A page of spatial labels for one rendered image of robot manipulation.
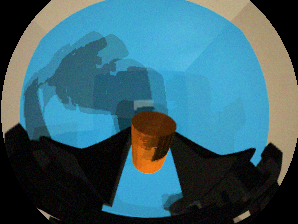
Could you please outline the orange knob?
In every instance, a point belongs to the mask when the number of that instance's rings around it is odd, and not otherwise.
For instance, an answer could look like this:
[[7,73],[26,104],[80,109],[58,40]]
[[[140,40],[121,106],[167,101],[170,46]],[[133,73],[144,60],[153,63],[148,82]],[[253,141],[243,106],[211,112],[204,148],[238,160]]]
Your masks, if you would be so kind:
[[140,172],[156,173],[168,155],[176,120],[157,112],[141,112],[132,116],[133,165]]

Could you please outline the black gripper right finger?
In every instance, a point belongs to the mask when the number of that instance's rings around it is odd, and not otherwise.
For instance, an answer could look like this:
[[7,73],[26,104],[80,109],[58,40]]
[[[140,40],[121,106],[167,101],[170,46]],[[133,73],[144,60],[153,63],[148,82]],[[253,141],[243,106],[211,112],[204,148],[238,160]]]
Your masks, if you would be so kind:
[[216,188],[230,171],[249,161],[255,153],[255,148],[229,155],[218,155],[174,132],[170,152],[180,180],[178,183],[181,185],[185,206],[189,208],[200,204],[198,200]]

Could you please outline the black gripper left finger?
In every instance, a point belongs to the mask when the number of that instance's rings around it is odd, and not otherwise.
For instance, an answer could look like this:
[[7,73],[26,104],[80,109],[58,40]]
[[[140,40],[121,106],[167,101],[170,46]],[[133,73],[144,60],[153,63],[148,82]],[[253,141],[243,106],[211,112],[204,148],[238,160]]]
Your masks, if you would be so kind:
[[104,202],[102,205],[113,206],[120,184],[118,181],[132,145],[132,128],[114,133],[112,137],[86,148],[69,147],[47,136],[41,136],[39,140],[49,161],[84,180],[88,188]]

